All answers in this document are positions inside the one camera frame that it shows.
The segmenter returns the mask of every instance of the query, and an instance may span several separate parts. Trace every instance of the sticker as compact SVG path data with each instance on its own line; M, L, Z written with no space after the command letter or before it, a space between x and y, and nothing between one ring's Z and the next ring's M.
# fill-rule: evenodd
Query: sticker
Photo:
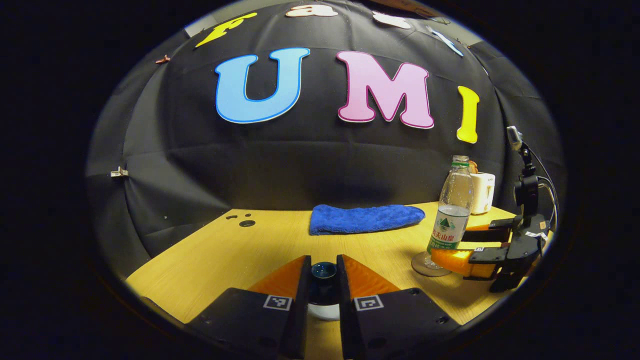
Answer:
M431 249L457 249L462 240L467 228L469 212L464 208L457 211L450 210L453 209L448 209L447 207L438 208L436 222L429 239L429 245L427 245L429 254Z
M336 16L337 12L333 10L331 6L328 5L301 5L294 6L291 8L291 11L285 14L289 17L299 17L299 16Z
M545 241L548 241L548 240L549 240L549 238L547 238L547 235L546 235L545 233L538 233L538 234L534 234L534 233L531 233L531 232L527 231L527 232L526 232L526 233L524 233L524 234L525 234L525 235L527 235L527 236L530 236L530 237L532 237L532 238L541 237L541 238L543 238Z
M396 17L387 15L385 13L373 12L373 18L376 21L383 24L397 26L398 28L411 29L411 25L404 19L404 17Z
M478 95L470 88L458 86L458 92L462 96L462 124L456 132L459 140L468 143L476 143L477 104L480 102Z
M258 61L258 56L239 56L219 64L216 67L218 114L229 122L246 124L271 120L287 112L300 97L302 58L310 52L306 47L273 51L269 57L278 60L278 83L273 95L262 100L246 96L249 66Z
M400 121L411 127L431 129L434 126L429 112L426 79L429 72L411 63L403 63L393 79L376 59L359 51L341 51L336 57L347 66L347 103L338 110L338 117L347 122L369 122L376 112L369 107L369 93L373 96L382 117L391 121L402 98L405 110Z
M293 299L290 297L269 295L267 297L267 301L264 302L264 305L262 307L266 307L267 309L289 311L292 302Z
M456 54L460 55L460 56L464 56L463 53L460 52L460 50L458 50L456 48L456 46L451 42L451 40L449 40L448 38L445 38L443 34L435 31L435 30L431 30L432 33L434 33L437 37L439 37L443 43L447 44L447 46L453 50Z
M247 15L237 17L233 20L223 22L222 24L213 28L213 31L211 32L211 34L205 37L203 41L199 42L198 45L196 45L196 47L200 47L203 44L206 44L210 41L216 40L217 38L225 36L227 34L227 30L238 27L238 25L242 24L242 22L245 19L249 19L250 17L254 17L256 15L258 15L258 13L250 13Z
M353 302L356 304L356 311L365 311L365 310L373 310L373 309L381 309L385 307L380 300L380 297L377 295L373 296L365 296L365 297L355 297L353 298Z

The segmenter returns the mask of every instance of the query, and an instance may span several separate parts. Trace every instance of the water bottle cap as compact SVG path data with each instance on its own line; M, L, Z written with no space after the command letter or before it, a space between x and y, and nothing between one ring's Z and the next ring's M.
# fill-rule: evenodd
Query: water bottle cap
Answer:
M465 155L454 155L451 166L454 167L468 167L469 166L469 157Z

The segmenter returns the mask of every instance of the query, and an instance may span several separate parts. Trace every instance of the white object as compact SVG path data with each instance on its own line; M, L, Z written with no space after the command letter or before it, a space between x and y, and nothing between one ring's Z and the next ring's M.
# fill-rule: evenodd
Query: white object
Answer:
M398 28L403 29L411 29L411 25L404 19L404 17L397 17L387 15L385 13L373 12L373 18L376 21L381 22L383 24L397 26Z
M121 177L121 176L129 176L129 171L123 169L122 167L118 167L118 170L111 172L111 177Z
M449 49L453 50L456 54L460 55L460 56L464 56L463 53L460 52L460 50L456 49L456 46L453 44L453 42L451 42L451 40L449 40L448 38L445 38L443 34L431 30L432 33L434 33L437 37L439 37L443 43L447 44L447 46L449 47Z
M333 10L331 6L328 5L301 5L294 6L291 8L291 11L284 14L288 17L298 17L298 16L336 16L337 12Z
M495 175L479 172L471 174L474 182L474 200L471 203L471 214L483 214L491 210L493 190L495 189Z
M325 306L309 304L308 311L311 315L321 320L327 320L327 321L340 320L339 304L325 305Z

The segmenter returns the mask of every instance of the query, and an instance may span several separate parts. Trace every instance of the cable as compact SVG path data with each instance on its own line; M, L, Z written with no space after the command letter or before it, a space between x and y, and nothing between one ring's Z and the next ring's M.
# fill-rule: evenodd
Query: cable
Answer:
M538 251L540 252L540 259L542 259L542 236L538 238Z
M546 179L546 177L538 176L538 179ZM551 211L551 218L554 220L554 226L552 230L555 231L558 227L558 216L556 213L556 198L554 197L554 194L551 190L551 187L549 187L549 185L545 183L541 183L541 184L538 184L538 188L547 188L547 191L549 192L549 196L551 197L551 203L554 206L553 210Z
M431 18L428 18L427 20L431 20L433 22L437 22L438 24L443 24L443 25L449 25L451 23L451 21L445 17L439 17L440 19L442 19L442 21L437 21L436 18L437 17L431 17Z
M558 194L556 192L556 187L554 186L553 182L550 180L551 179L551 175L549 175L549 172L545 169L544 164L542 163L542 161L540 161L540 158L538 157L538 155L536 155L535 152L533 152L533 150L531 150L531 148L529 148L529 152L536 158L536 160L538 160L538 163L540 164L540 167L542 168L542 171L545 172L545 174L547 175L547 177L543 177L543 176L538 176L540 179L546 180L549 185L551 185L551 189L554 191L554 197L556 197L556 199L558 198ZM557 213L560 212L560 207L557 205L557 201L556 201L556 215Z

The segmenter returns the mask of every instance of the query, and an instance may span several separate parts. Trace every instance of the wooden table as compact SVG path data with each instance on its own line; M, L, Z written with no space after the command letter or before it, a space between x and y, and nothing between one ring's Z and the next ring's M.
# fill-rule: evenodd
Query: wooden table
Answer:
M437 202L414 205L426 217L418 225L369 234L311 236L311 211L233 209L151 259L127 279L178 320L187 323L227 288L247 289L270 271L302 255L312 263L335 262L346 254L378 272L401 289L423 289L458 323L464 324L511 291L490 293L491 281L467 281L451 273L424 277L413 271L411 258L427 247ZM229 215L237 218L227 219ZM468 226L514 215L492 208L472 215ZM255 225L241 227L244 220ZM499 243L463 243L460 249L499 246ZM309 317L305 359L342 359L339 322Z

